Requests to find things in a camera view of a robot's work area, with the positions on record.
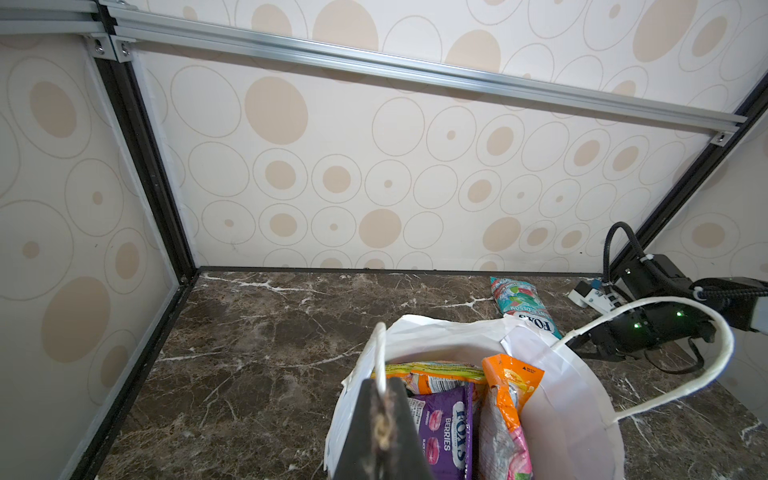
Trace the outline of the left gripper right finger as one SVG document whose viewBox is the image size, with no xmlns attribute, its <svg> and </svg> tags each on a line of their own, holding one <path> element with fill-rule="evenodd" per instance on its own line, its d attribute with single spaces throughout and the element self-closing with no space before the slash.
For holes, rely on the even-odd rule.
<svg viewBox="0 0 768 480">
<path fill-rule="evenodd" d="M 383 478 L 432 479 L 405 384 L 400 378 L 387 380 L 383 405 L 387 421 L 383 440 Z"/>
</svg>

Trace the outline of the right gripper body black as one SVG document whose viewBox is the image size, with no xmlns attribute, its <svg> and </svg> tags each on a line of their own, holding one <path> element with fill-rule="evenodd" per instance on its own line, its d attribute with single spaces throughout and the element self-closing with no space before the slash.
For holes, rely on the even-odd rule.
<svg viewBox="0 0 768 480">
<path fill-rule="evenodd" d="M 700 310 L 679 302 L 663 302 L 619 314 L 566 345 L 585 359 L 621 362 L 676 340 L 712 343 L 715 334 L 715 324 Z"/>
</svg>

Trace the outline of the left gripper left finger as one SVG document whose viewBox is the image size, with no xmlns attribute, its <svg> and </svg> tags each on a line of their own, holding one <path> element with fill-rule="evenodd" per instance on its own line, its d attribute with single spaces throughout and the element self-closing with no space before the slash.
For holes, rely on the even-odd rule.
<svg viewBox="0 0 768 480">
<path fill-rule="evenodd" d="M 387 444 L 387 409 L 374 380 L 360 389 L 333 479 L 383 479 Z"/>
</svg>

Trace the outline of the purple candy packet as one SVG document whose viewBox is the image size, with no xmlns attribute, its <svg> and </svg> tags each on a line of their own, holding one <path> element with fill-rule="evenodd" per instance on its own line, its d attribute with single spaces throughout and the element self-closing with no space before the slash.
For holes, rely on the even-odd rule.
<svg viewBox="0 0 768 480">
<path fill-rule="evenodd" d="M 408 405 L 435 479 L 470 479 L 473 467 L 474 387 L 411 395 Z"/>
</svg>

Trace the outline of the red yellow Fox's packet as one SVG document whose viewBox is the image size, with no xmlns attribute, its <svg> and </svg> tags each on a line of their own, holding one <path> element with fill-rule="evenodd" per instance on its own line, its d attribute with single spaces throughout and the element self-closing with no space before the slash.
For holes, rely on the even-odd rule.
<svg viewBox="0 0 768 480">
<path fill-rule="evenodd" d="M 408 391 L 415 395 L 431 395 L 472 384 L 476 392 L 483 393 L 487 380 L 480 367 L 446 361 L 408 362 L 387 364 L 386 378 L 399 378 Z"/>
</svg>

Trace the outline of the orange red Fox's packet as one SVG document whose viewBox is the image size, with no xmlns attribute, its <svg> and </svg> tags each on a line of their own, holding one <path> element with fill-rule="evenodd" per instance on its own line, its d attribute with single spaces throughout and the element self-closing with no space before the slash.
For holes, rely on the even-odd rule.
<svg viewBox="0 0 768 480">
<path fill-rule="evenodd" d="M 488 384 L 483 401 L 475 463 L 478 479 L 531 479 L 533 466 L 521 412 L 544 371 L 506 354 L 482 362 Z"/>
</svg>

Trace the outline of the white paper bag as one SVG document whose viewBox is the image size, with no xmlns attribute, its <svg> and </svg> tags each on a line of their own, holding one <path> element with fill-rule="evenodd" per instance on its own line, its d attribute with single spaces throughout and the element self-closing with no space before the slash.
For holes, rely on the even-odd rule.
<svg viewBox="0 0 768 480">
<path fill-rule="evenodd" d="M 671 313 L 663 318 L 672 326 L 682 321 L 682 306 L 699 311 L 721 336 L 720 351 L 699 377 L 642 404 L 616 411 L 596 375 L 568 344 L 653 304 L 671 306 Z M 351 436 L 353 409 L 364 381 L 376 365 L 383 361 L 425 360 L 437 354 L 470 362 L 479 360 L 483 354 L 505 352 L 546 371 L 542 392 L 534 394 L 531 407 L 524 409 L 522 416 L 525 433 L 533 436 L 533 467 L 537 477 L 621 479 L 624 445 L 619 421 L 703 389 L 725 369 L 733 350 L 734 338 L 725 318 L 696 300 L 680 297 L 651 297 L 625 304 L 560 339 L 511 316 L 457 323 L 404 315 L 370 337 L 355 368 L 343 380 L 326 437 L 324 466 L 331 474 L 339 471 L 342 448 Z"/>
</svg>

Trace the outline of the teal Fox's candy packet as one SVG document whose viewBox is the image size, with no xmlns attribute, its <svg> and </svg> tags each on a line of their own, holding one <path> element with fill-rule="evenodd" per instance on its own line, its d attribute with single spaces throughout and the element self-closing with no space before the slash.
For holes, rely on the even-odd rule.
<svg viewBox="0 0 768 480">
<path fill-rule="evenodd" d="M 555 325 L 533 284 L 497 277 L 491 277 L 490 284 L 492 296 L 503 315 L 528 321 L 555 338 L 562 338 L 562 333 Z"/>
</svg>

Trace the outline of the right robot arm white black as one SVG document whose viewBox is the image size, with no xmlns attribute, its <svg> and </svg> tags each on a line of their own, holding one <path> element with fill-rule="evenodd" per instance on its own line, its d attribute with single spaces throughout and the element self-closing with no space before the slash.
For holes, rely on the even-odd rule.
<svg viewBox="0 0 768 480">
<path fill-rule="evenodd" d="M 632 301 L 675 296 L 706 305 L 728 325 L 746 332 L 767 331 L 767 283 L 747 277 L 703 278 L 693 281 L 663 254 L 645 252 L 625 222 L 613 224 L 602 250 L 600 280 L 581 281 L 571 291 L 572 301 L 609 313 Z M 645 358 L 657 370 L 685 375 L 703 369 L 705 359 L 695 341 L 713 343 L 716 327 L 701 311 L 677 303 L 650 304 L 632 309 L 567 342 L 583 359 L 621 362 Z M 695 363 L 678 370 L 655 363 L 650 353 L 667 343 L 686 340 Z"/>
</svg>

